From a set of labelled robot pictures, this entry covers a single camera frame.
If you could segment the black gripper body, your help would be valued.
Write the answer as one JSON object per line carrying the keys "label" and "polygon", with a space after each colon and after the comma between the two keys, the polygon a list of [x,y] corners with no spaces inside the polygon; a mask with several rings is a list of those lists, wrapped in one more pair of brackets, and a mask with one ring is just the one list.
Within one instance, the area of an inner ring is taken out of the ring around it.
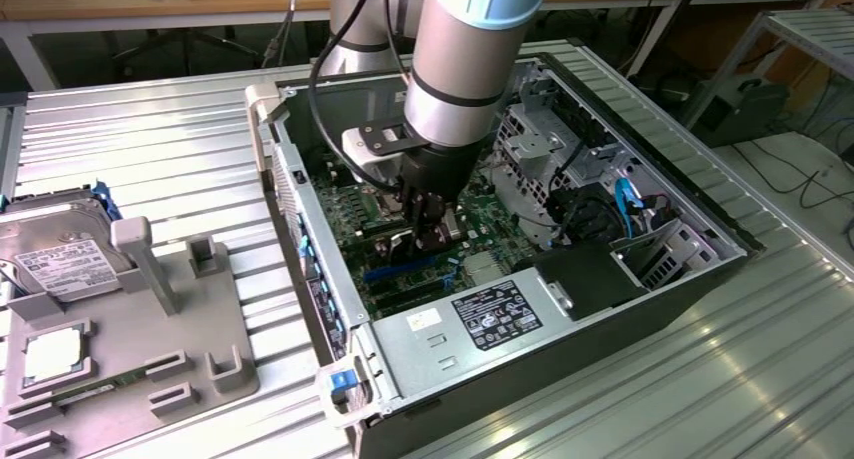
{"label": "black gripper body", "polygon": [[462,147],[430,143],[409,149],[402,157],[403,193],[413,197],[430,193],[455,202],[469,185],[482,149],[482,142]]}

